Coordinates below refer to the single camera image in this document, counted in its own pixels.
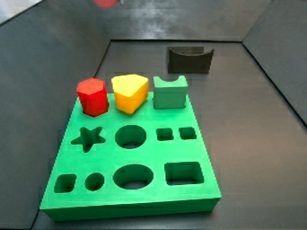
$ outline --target red hexagonal prism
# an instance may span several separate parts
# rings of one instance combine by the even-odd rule
[[[118,3],[118,0],[93,0],[93,2],[102,8],[109,8]]]
[[[77,84],[76,93],[81,102],[82,112],[90,117],[100,116],[109,109],[105,83],[89,78]]]

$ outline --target foam puzzle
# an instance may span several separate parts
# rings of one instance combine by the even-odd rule
[[[78,98],[46,184],[41,211],[54,221],[212,211],[221,197],[192,104],[132,115],[108,93],[108,112]]]

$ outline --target square hole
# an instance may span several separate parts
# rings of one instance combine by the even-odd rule
[[[204,182],[199,162],[167,163],[164,170],[168,185],[197,184]]]
[[[62,174],[57,177],[53,186],[54,193],[70,192],[74,188],[76,176],[73,174]]]
[[[173,140],[172,130],[171,128],[157,128],[157,140]]]
[[[180,132],[180,138],[183,140],[196,139],[195,128],[192,127],[179,128],[179,132]]]

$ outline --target star-shaped hole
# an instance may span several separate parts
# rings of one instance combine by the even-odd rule
[[[82,145],[82,151],[86,153],[92,146],[105,142],[105,138],[100,136],[101,127],[89,130],[88,128],[80,129],[80,137],[72,140],[72,145]]]

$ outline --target small square hole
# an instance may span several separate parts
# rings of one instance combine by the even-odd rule
[[[157,140],[173,140],[172,130],[171,128],[157,128]]]
[[[180,138],[183,140],[196,139],[195,128],[192,127],[179,128],[179,132],[180,132]]]
[[[54,193],[70,192],[74,188],[76,176],[73,174],[60,175],[53,186]]]

